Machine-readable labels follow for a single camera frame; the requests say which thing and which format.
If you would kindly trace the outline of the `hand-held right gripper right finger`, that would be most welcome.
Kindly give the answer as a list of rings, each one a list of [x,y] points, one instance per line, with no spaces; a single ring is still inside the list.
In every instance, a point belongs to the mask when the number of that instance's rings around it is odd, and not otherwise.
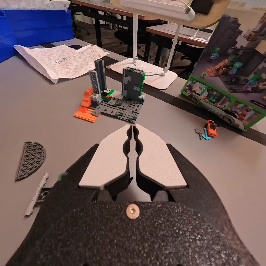
[[[134,126],[138,170],[145,178],[166,189],[185,188],[187,183],[166,142],[141,125]]]

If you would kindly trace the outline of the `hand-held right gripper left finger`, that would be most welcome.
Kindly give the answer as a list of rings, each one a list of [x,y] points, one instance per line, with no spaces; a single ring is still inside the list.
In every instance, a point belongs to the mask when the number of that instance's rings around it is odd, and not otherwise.
[[[125,125],[105,137],[96,149],[79,186],[103,190],[129,170],[132,126]]]

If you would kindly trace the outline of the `light blue lego piece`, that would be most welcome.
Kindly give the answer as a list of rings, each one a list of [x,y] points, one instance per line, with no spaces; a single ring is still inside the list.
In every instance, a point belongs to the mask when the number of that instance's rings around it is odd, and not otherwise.
[[[198,128],[195,129],[195,133],[198,134],[200,140],[202,140],[202,139],[209,140],[208,137],[203,135]]]

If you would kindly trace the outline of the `orange lego plate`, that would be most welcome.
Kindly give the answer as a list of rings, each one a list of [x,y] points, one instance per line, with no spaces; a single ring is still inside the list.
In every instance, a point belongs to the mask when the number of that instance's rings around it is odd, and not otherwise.
[[[81,106],[73,117],[94,123],[100,115],[95,116],[93,115],[93,112],[94,110]]]

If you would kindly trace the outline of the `grey lego baseplate build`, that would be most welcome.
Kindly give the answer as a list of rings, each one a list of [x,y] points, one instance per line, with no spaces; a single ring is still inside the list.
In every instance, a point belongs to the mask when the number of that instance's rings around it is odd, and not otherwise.
[[[128,99],[139,101],[145,79],[145,72],[137,68],[123,68],[122,95]]]
[[[104,114],[134,124],[145,100],[143,92],[139,101],[128,99],[122,95],[122,92],[108,88],[101,92],[97,71],[89,71],[89,74],[94,92],[90,97],[89,109],[94,110],[93,115]]]

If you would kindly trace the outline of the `small orange lego piece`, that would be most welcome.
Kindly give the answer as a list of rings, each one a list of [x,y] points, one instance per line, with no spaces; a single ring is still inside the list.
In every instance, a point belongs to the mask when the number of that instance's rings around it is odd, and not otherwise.
[[[217,137],[218,136],[218,133],[217,133],[218,127],[219,126],[217,124],[215,124],[214,121],[208,120],[207,124],[205,125],[205,128],[207,130],[207,135],[209,137],[213,137],[213,138]]]

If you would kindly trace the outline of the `orange lego slope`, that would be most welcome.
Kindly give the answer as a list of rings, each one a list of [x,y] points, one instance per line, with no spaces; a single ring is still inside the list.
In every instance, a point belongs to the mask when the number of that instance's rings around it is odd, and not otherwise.
[[[83,94],[83,98],[82,98],[82,107],[85,108],[89,108],[91,106],[91,95],[93,94],[93,89],[92,88],[88,88],[84,94]]]

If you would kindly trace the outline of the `dark grey half-round lego plate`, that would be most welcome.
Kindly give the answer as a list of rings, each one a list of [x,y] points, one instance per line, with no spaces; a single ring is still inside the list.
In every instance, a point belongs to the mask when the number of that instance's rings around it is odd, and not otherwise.
[[[44,163],[46,149],[38,142],[27,141],[24,144],[15,182],[25,179],[36,172]]]

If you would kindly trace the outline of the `light grey long lego bar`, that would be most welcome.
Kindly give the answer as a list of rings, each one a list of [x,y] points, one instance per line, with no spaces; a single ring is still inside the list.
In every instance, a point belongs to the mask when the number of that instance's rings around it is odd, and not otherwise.
[[[34,195],[32,197],[32,200],[31,200],[31,202],[30,202],[30,204],[29,204],[29,206],[28,206],[28,208],[27,208],[27,210],[26,210],[26,212],[24,214],[25,217],[30,216],[32,214],[33,209],[34,209],[36,203],[38,202],[38,197],[41,194],[41,190],[42,190],[43,186],[45,185],[46,180],[48,179],[48,177],[49,177],[49,173],[46,172],[43,175],[43,177],[42,177],[42,179],[41,179],[41,181],[40,181],[40,183],[39,183],[39,185],[38,185],[38,187],[37,187],[37,189],[36,189],[36,191],[35,191],[35,193],[34,193]]]

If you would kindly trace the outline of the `dark blue-grey lego bar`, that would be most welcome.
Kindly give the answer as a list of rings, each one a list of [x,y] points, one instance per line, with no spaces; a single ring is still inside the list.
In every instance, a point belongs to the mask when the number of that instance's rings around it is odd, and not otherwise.
[[[96,59],[94,63],[98,75],[100,90],[103,92],[107,88],[104,61],[102,59]]]

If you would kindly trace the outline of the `lego set box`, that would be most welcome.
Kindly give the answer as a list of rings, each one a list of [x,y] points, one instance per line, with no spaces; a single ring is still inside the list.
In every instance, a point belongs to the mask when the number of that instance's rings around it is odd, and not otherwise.
[[[244,32],[238,17],[223,14],[181,93],[240,131],[266,115],[265,13],[246,15],[253,26]]]

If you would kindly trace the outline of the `white printed paper bag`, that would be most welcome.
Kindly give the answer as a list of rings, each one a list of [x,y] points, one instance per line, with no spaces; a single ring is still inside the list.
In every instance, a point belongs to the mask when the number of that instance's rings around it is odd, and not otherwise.
[[[53,83],[60,78],[73,79],[95,69],[91,58],[67,45],[52,48],[27,48],[13,45],[24,59]]]
[[[109,54],[109,52],[105,52],[97,45],[90,45],[90,44],[87,46],[81,47],[76,51],[79,52],[81,55],[87,56],[92,61],[95,61],[96,59],[101,59],[104,56]]]

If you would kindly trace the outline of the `blue storage bin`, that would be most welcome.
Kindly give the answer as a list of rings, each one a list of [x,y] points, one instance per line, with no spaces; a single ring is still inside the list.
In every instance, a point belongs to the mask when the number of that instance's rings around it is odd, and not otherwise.
[[[0,11],[0,62],[17,53],[13,45],[32,47],[72,38],[74,35],[70,11]]]

